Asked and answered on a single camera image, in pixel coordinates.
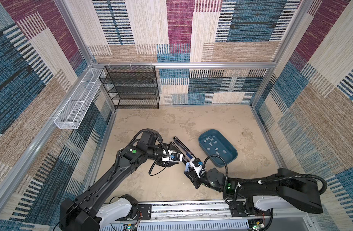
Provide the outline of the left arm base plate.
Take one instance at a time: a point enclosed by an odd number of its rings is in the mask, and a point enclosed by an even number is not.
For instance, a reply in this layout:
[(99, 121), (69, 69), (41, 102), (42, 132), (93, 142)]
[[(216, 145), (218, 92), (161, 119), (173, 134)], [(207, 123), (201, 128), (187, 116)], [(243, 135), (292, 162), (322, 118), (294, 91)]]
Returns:
[(151, 204), (138, 204), (131, 208), (126, 218), (134, 221), (150, 220), (152, 213)]

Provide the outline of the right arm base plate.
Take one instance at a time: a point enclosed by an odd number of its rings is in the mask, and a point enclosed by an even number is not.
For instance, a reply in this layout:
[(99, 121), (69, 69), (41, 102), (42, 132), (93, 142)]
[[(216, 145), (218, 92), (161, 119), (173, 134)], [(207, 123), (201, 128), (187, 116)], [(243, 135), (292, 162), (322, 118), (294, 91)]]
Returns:
[(270, 210), (261, 211), (255, 207), (247, 209), (243, 201), (237, 201), (236, 204), (230, 203), (228, 208), (231, 212), (232, 217), (269, 217), (271, 212)]

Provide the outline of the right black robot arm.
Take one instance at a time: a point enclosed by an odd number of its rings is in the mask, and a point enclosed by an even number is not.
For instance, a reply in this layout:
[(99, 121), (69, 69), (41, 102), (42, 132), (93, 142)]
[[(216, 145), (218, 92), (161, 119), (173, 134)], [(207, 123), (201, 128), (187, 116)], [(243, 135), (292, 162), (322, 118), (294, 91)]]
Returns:
[(223, 194), (223, 199), (233, 210), (243, 209), (248, 215), (275, 208), (297, 208), (300, 211), (321, 214), (320, 196), (327, 189), (327, 182), (312, 174), (299, 174), (279, 168), (276, 174), (264, 178), (230, 178), (216, 168), (206, 169), (206, 162), (199, 158), (183, 157), (184, 174), (196, 189), (205, 186)]

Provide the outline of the black stapler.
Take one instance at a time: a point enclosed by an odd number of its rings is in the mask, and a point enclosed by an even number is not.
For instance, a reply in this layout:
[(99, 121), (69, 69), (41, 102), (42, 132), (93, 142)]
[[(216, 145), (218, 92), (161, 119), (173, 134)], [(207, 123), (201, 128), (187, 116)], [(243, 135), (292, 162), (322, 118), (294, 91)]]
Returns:
[(181, 154), (181, 156), (182, 156), (182, 162), (183, 162), (184, 164), (186, 164), (186, 163), (188, 162), (188, 159), (187, 159), (186, 156), (183, 154), (183, 152), (178, 148), (178, 146), (177, 146), (173, 141), (172, 141), (170, 144), (174, 147), (175, 150), (177, 150), (177, 151)]

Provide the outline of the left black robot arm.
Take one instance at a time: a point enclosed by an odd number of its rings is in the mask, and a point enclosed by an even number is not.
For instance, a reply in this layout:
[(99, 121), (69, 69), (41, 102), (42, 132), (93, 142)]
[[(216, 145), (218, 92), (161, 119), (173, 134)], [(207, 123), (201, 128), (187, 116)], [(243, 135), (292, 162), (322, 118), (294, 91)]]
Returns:
[(56, 227), (62, 231), (98, 231), (119, 218), (134, 219), (138, 202), (129, 195), (106, 205), (106, 199), (121, 182), (147, 160), (163, 168), (183, 161), (183, 154), (152, 129), (142, 129), (116, 154), (109, 170), (74, 200), (65, 199), (60, 206)]

